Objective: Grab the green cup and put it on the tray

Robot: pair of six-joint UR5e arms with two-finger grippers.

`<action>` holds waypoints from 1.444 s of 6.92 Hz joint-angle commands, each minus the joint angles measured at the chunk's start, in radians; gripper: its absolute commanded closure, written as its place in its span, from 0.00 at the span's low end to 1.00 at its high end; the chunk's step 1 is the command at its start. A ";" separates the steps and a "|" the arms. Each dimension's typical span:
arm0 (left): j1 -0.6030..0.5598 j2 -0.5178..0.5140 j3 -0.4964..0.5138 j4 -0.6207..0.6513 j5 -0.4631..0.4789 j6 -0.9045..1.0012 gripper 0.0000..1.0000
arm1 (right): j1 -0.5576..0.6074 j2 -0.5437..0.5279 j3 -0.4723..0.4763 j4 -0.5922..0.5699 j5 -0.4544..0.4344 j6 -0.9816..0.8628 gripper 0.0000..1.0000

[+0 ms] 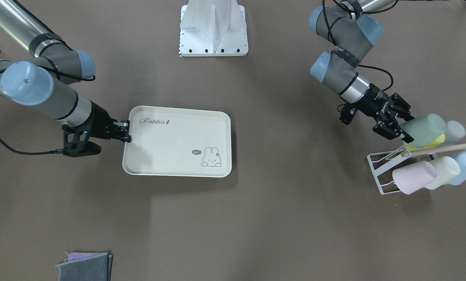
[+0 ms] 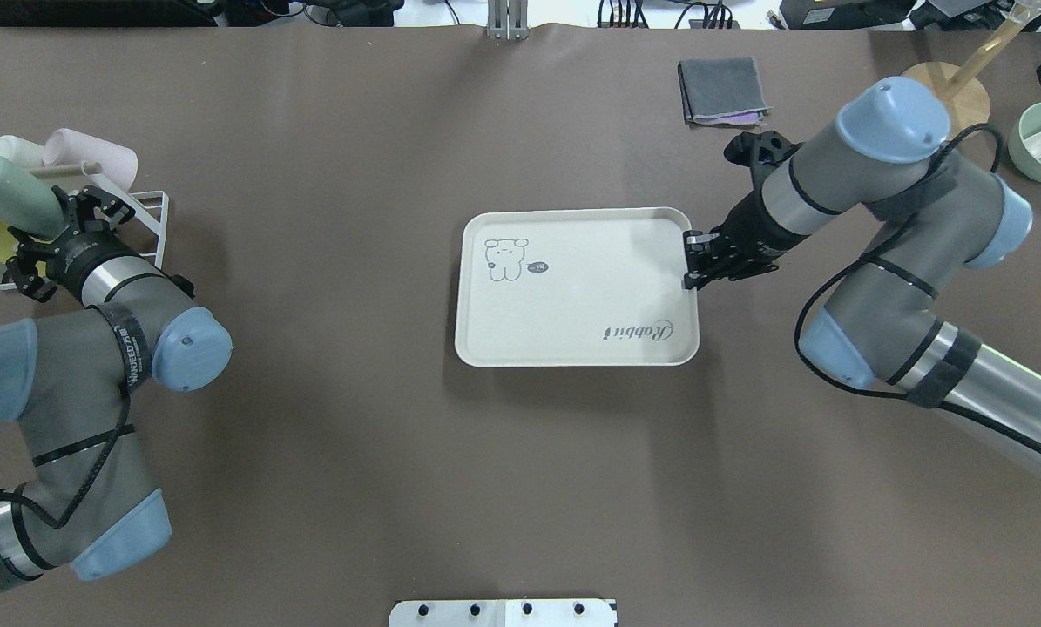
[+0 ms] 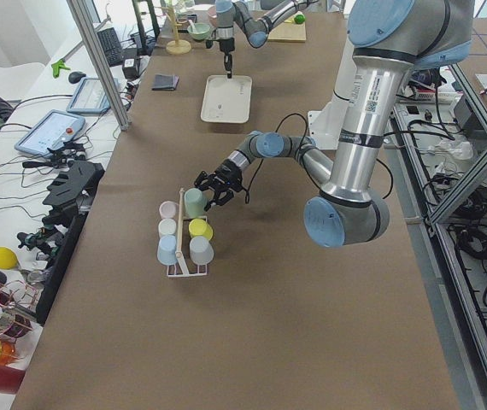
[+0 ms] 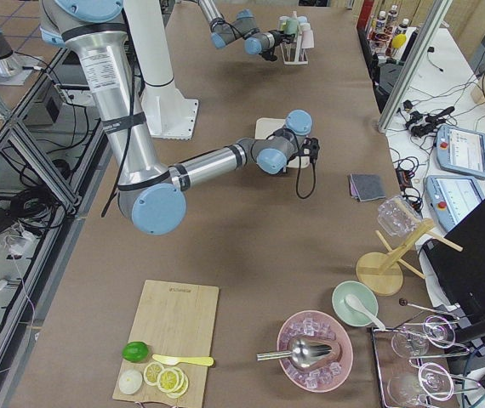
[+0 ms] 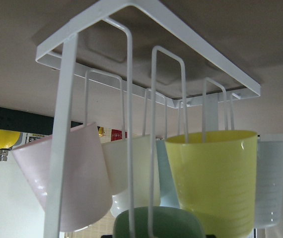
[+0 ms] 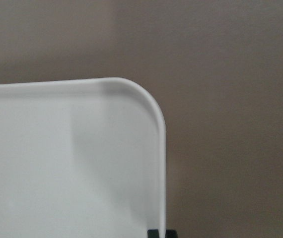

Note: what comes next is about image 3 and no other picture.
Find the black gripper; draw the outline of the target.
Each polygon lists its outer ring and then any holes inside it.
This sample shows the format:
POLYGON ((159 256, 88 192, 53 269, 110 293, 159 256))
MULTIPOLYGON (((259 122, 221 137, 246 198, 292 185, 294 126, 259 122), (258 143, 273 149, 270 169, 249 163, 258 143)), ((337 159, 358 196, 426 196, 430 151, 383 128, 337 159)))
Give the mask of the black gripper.
POLYGON ((194 186, 200 191, 213 190, 213 196, 208 199, 204 211, 208 212, 213 206, 224 206, 233 198, 233 191, 243 189, 241 169, 231 160, 223 162, 214 173, 201 171, 194 181, 194 186))
POLYGON ((234 38, 209 38, 206 40, 206 48, 211 49, 214 43, 219 44, 220 51, 224 53, 223 64, 226 71, 226 77, 228 79, 232 78, 232 55, 231 53, 235 50, 235 39, 234 38))

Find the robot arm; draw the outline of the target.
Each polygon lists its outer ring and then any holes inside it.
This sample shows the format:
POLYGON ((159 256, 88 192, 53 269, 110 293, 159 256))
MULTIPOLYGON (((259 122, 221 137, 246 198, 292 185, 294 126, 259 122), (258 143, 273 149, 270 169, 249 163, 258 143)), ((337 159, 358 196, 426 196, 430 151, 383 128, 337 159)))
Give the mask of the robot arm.
POLYGON ((306 137, 252 132, 194 185, 211 191, 210 204, 221 206, 243 189, 244 170, 253 161, 290 157, 319 188, 304 209, 304 225, 315 243, 338 248, 380 237, 390 214, 370 180, 397 93, 411 72, 468 56, 473 9, 470 1, 357 2, 347 28, 356 72, 336 154, 326 156, 306 137))
POLYGON ((214 8, 217 26, 206 40, 206 47, 210 49, 213 42, 219 44, 219 49, 224 55, 226 77, 231 79, 232 52, 235 50, 234 25, 241 29, 249 45, 257 49, 266 43, 269 33, 276 26, 311 4, 314 4, 314 1, 282 1, 262 17, 255 19, 242 1, 216 1, 214 8))

